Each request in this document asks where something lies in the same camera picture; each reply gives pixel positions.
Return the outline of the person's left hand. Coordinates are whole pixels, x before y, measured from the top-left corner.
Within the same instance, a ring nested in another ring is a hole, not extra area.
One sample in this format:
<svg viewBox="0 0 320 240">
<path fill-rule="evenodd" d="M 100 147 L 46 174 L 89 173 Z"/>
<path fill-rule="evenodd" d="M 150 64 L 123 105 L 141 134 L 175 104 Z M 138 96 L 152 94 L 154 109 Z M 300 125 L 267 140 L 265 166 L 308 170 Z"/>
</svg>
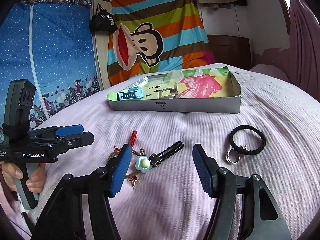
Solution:
<svg viewBox="0 0 320 240">
<path fill-rule="evenodd" d="M 11 162 L 1 162 L 3 177 L 8 187 L 17 192 L 17 187 L 14 179 L 23 179 L 23 172 L 21 169 Z M 46 164 L 40 163 L 37 169 L 32 173 L 26 181 L 28 190 L 33 193 L 41 193 L 46 181 Z"/>
</svg>

